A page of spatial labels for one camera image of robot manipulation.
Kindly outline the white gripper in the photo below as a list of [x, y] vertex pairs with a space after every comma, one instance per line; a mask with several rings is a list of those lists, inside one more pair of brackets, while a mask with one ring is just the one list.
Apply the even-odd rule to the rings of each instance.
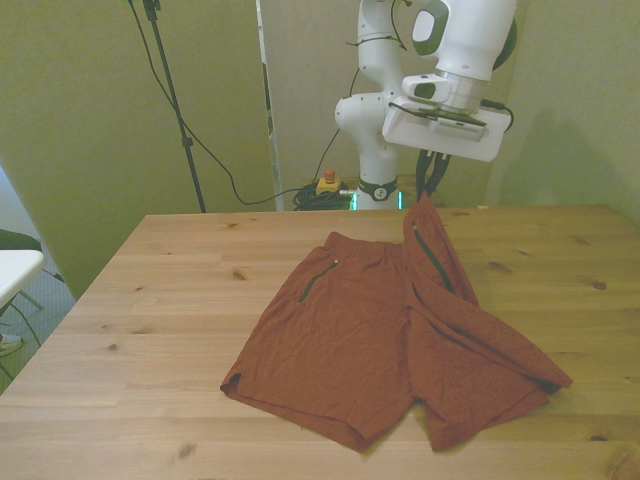
[[481, 109], [466, 115], [418, 102], [390, 102], [382, 135], [390, 143], [421, 149], [415, 171], [420, 199], [424, 192], [429, 196], [435, 192], [450, 155], [491, 162], [505, 131], [504, 113]]

